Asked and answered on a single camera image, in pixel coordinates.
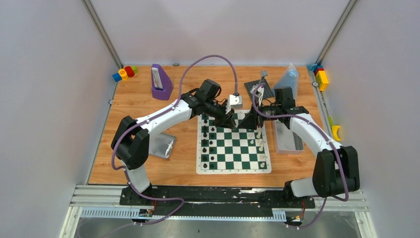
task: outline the gray floor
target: gray floor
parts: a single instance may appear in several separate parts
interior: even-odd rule
[[[311,221],[315,212],[306,212]],[[100,238],[110,231],[130,223],[126,219],[84,218],[79,222],[80,237]],[[221,222],[166,220],[150,226],[129,226],[107,238],[361,238],[353,212],[324,212],[320,219],[307,229],[294,231],[278,222]]]

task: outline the yellow lego brick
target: yellow lego brick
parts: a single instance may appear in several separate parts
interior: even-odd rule
[[[333,125],[331,127],[332,130],[332,137],[334,138],[335,141],[340,141],[341,139],[338,137],[338,129],[340,129],[339,125]]]
[[[328,79],[327,79],[327,75],[325,74],[325,71],[323,71],[323,70],[318,71],[315,78],[316,78],[316,81],[319,84],[319,90],[320,91],[324,91],[325,89],[327,89]]]
[[[120,69],[118,71],[119,76],[121,76],[122,80],[127,80],[128,79],[128,74],[124,69]]]

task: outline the plastic bag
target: plastic bag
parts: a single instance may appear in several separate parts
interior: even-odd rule
[[[276,88],[291,87],[292,92],[293,92],[293,99],[296,100],[298,97],[298,81],[299,81],[299,73],[297,69],[295,68],[295,66],[292,63],[290,63],[290,65],[287,67],[287,70],[283,73],[281,78],[273,87],[272,89],[273,94],[275,95],[274,90]]]

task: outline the clear plastic container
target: clear plastic container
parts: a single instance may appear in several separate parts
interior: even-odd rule
[[[302,153],[303,141],[285,124],[278,120],[273,120],[274,144],[277,154],[299,155]]]

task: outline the robotic arm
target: robotic arm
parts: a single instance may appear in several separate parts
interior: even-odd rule
[[[301,137],[316,157],[312,177],[285,183],[285,199],[314,195],[328,197],[345,192],[343,180],[336,165],[337,158],[331,144],[337,149],[340,156],[348,191],[356,191],[360,188],[356,150],[353,146],[343,146],[323,132],[311,115],[309,115],[308,110],[302,106],[296,106],[290,87],[275,89],[275,102],[269,106],[262,106],[258,103],[256,105],[258,105],[257,108],[262,112],[263,116],[258,114],[252,107],[239,125],[240,128],[256,129],[256,125],[262,125],[264,120],[278,119],[288,129]],[[277,115],[295,115],[297,117],[274,118]]]
[[[117,132],[112,140],[111,148],[114,149],[117,140],[130,127],[136,123],[146,121],[145,124],[135,128],[126,135],[117,148],[116,155],[127,169],[127,174],[133,186],[143,192],[150,186],[146,175],[144,163],[149,156],[149,143],[161,132],[180,122],[189,120],[196,115],[206,113],[215,118],[215,125],[225,128],[235,128],[233,119],[233,108],[241,106],[232,103],[227,106],[228,101],[219,103],[216,97],[221,93],[221,87],[216,82],[206,79],[200,88],[193,89],[181,95],[180,102],[174,107],[175,102],[169,106],[154,112],[148,116],[132,119],[126,116],[121,120]],[[238,96],[233,96],[233,101],[239,102]],[[149,120],[153,116],[172,108],[169,113],[155,119]]]
[[[302,107],[296,107],[291,88],[280,88],[275,90],[276,101],[269,105],[258,105],[260,112],[266,116],[259,115],[254,108],[245,116],[241,124],[236,125],[233,120],[235,108],[241,107],[240,100],[231,95],[229,100],[220,103],[216,97],[220,94],[221,87],[210,79],[206,79],[200,88],[193,89],[188,93],[182,94],[181,100],[176,107],[174,103],[146,117],[136,120],[127,116],[121,121],[118,130],[112,140],[111,147],[119,137],[136,123],[147,121],[146,124],[137,127],[126,135],[117,148],[116,155],[127,168],[128,176],[132,185],[139,192],[143,192],[150,186],[146,175],[144,163],[149,155],[149,142],[154,141],[154,137],[171,126],[185,120],[189,120],[196,115],[203,113],[215,118],[215,125],[225,128],[245,128],[257,129],[262,127],[264,120],[273,120],[269,116],[276,115],[297,115],[315,124],[308,111]],[[148,120],[153,115],[172,110],[156,119]],[[336,158],[329,142],[337,148],[349,191],[358,190],[359,167],[357,152],[352,146],[344,147],[340,143],[328,136],[328,141],[313,126],[298,118],[280,118],[289,129],[300,136],[309,146],[316,156],[315,169],[312,177],[288,181],[285,183],[284,199],[293,200],[305,196],[318,195],[320,197],[334,196],[344,193],[344,184],[340,173],[336,169]]]

